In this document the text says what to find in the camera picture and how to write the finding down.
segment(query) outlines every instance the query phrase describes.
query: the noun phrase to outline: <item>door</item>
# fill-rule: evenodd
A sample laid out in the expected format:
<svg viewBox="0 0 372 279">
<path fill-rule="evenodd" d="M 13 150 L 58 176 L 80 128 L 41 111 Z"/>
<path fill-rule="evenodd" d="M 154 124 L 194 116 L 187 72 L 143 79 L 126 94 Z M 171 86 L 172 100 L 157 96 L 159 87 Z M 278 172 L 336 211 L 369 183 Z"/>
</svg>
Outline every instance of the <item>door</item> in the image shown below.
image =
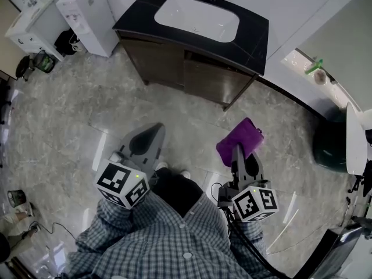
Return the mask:
<svg viewBox="0 0 372 279">
<path fill-rule="evenodd" d="M 144 81 L 183 85 L 184 50 L 172 45 L 123 39 L 124 48 Z"/>
<path fill-rule="evenodd" d="M 214 102 L 231 103 L 251 78 L 227 67 L 203 63 L 190 55 L 184 61 L 185 92 Z"/>
</svg>

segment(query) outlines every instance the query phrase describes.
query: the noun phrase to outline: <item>electric cord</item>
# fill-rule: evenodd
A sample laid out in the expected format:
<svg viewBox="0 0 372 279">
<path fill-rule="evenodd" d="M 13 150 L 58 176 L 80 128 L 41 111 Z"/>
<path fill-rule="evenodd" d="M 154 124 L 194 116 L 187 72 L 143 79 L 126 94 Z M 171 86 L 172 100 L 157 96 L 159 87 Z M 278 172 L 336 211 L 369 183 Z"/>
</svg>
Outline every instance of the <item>electric cord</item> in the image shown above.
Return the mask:
<svg viewBox="0 0 372 279">
<path fill-rule="evenodd" d="M 230 221 L 230 216 L 228 214 L 226 214 L 226 215 L 227 215 L 227 218 L 228 218 L 229 226 L 231 227 L 232 231 L 237 235 L 237 237 L 241 240 L 243 245 L 248 249 L 248 251 L 250 251 L 250 253 L 253 255 L 253 257 L 256 258 L 259 261 L 259 263 L 261 263 L 270 273 L 276 275 L 275 274 L 276 272 L 271 269 L 271 265 L 269 265 L 269 263 L 266 262 L 266 260 L 260 255 L 260 253 L 257 253 L 258 251 L 253 245 L 250 246 L 249 244 L 247 244 L 246 239 L 244 239 L 244 237 L 245 237 L 244 233 L 240 234 L 239 231 L 238 231 L 239 227 L 236 227 L 235 224 L 233 224 Z"/>
<path fill-rule="evenodd" d="M 243 245 L 248 249 L 248 251 L 250 251 L 250 253 L 253 255 L 253 257 L 255 259 L 257 259 L 264 267 L 266 267 L 265 263 L 258 257 L 258 255 L 256 253 L 254 253 L 254 251 L 253 251 L 252 248 L 250 248 L 249 246 L 247 246 L 245 240 L 243 240 L 242 237 L 239 235 L 239 232 L 237 231 L 237 229 L 235 228 L 235 226 L 233 226 L 233 224 L 232 224 L 232 222 L 230 220 L 230 216 L 228 215 L 228 213 L 226 212 L 226 210 L 224 209 L 223 211 L 224 211 L 224 213 L 226 215 L 229 228 L 231 228 L 232 231 L 237 235 L 237 237 L 242 241 Z"/>
<path fill-rule="evenodd" d="M 230 215 L 230 218 L 232 220 L 234 220 L 233 218 L 233 215 L 231 214 L 231 212 L 229 212 L 229 215 Z M 234 220 L 232 225 L 235 227 L 236 226 L 236 221 Z M 239 232 L 239 237 L 240 238 L 243 238 L 245 240 L 245 242 L 249 245 L 249 247 L 254 250 L 256 252 L 256 254 L 258 255 L 258 257 L 260 258 L 259 261 L 264 265 L 264 267 L 266 269 L 268 269 L 269 272 L 271 272 L 271 274 L 277 276 L 278 278 L 282 278 L 282 279 L 289 279 L 289 277 L 287 277 L 285 274 L 279 272 L 277 269 L 275 269 L 263 256 L 262 254 L 255 248 L 255 246 L 251 243 L 250 240 L 248 240 L 248 238 L 246 237 L 246 235 L 244 234 L 244 232 L 238 227 L 236 226 L 235 229 Z"/>
<path fill-rule="evenodd" d="M 213 186 L 218 184 L 219 186 L 222 187 L 222 184 L 221 183 L 213 183 L 212 186 L 210 187 L 210 195 L 212 196 L 212 198 L 218 203 L 218 200 L 213 196 L 213 193 L 212 193 L 212 189 L 213 189 Z"/>
<path fill-rule="evenodd" d="M 30 224 L 30 226 L 28 227 L 28 230 L 31 229 L 31 227 L 33 226 L 33 224 L 37 224 L 39 226 L 41 226 L 43 229 L 45 229 L 48 233 L 50 233 L 51 235 L 54 233 L 54 225 L 57 224 L 59 226 L 62 226 L 70 235 L 71 237 L 73 237 L 73 239 L 76 241 L 74 235 L 66 228 L 64 227 L 62 224 L 58 223 L 58 222 L 53 222 L 52 223 L 52 231 L 49 231 L 45 226 L 43 226 L 41 223 L 37 222 L 37 221 L 34 221 Z"/>
<path fill-rule="evenodd" d="M 30 229 L 31 229 L 31 227 L 28 228 L 28 231 L 25 231 L 25 232 L 22 234 L 21 239 L 20 239 L 18 242 L 16 242 L 16 244 L 13 245 L 13 247 L 11 247 L 10 251 L 12 251 L 15 247 L 17 247 L 17 245 L 18 245 L 19 243 L 21 243 L 21 242 L 25 239 L 25 237 L 28 235 L 28 232 L 30 231 Z"/>
<path fill-rule="evenodd" d="M 279 279 L 290 279 L 285 274 L 279 272 L 275 269 L 263 256 L 262 254 L 255 248 L 255 246 L 251 243 L 250 240 L 246 237 L 243 231 L 236 225 L 236 220 L 234 220 L 233 214 L 230 210 L 223 209 L 224 213 L 227 218 L 227 222 L 229 226 L 235 232 L 237 237 L 242 241 L 243 245 L 250 251 L 250 253 L 274 276 L 278 277 Z"/>
</svg>

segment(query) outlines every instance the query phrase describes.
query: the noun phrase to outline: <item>purple towel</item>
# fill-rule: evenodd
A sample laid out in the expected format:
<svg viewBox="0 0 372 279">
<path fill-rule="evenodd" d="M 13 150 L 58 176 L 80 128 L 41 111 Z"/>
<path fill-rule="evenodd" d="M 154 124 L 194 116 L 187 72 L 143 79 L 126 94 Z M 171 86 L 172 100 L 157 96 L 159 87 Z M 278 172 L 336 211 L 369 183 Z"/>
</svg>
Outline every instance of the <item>purple towel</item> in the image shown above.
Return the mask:
<svg viewBox="0 0 372 279">
<path fill-rule="evenodd" d="M 231 167 L 233 150 L 240 142 L 244 148 L 246 158 L 262 143 L 263 135 L 250 120 L 245 118 L 241 121 L 222 141 L 216 149 L 221 156 L 223 163 Z"/>
</svg>

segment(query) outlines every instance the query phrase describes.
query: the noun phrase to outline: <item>bottle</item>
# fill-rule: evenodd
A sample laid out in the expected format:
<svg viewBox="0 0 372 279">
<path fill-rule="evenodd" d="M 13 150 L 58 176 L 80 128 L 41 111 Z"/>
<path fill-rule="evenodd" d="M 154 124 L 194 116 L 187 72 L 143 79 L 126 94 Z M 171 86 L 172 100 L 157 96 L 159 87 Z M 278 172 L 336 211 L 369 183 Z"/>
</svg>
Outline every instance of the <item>bottle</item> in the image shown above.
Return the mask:
<svg viewBox="0 0 372 279">
<path fill-rule="evenodd" d="M 312 73 L 314 70 L 318 69 L 318 68 L 321 68 L 323 65 L 323 59 L 320 59 L 319 61 L 317 62 L 314 62 L 309 69 L 306 69 L 305 70 L 305 74 L 310 74 Z"/>
</svg>

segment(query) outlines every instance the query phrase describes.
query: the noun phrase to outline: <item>black countertop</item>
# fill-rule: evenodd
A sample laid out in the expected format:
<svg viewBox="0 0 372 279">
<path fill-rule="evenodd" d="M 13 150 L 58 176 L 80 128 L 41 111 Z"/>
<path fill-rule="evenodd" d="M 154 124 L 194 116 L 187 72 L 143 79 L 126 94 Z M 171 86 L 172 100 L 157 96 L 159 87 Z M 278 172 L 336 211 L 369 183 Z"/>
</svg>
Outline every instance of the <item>black countertop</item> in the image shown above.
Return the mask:
<svg viewBox="0 0 372 279">
<path fill-rule="evenodd" d="M 241 69 L 263 75 L 265 71 L 269 21 L 250 10 L 225 0 L 208 2 L 235 13 L 239 27 L 235 39 L 223 43 L 184 30 L 158 24 L 154 16 L 167 0 L 136 0 L 113 29 L 125 36 L 170 41 L 192 51 L 221 60 Z"/>
</svg>

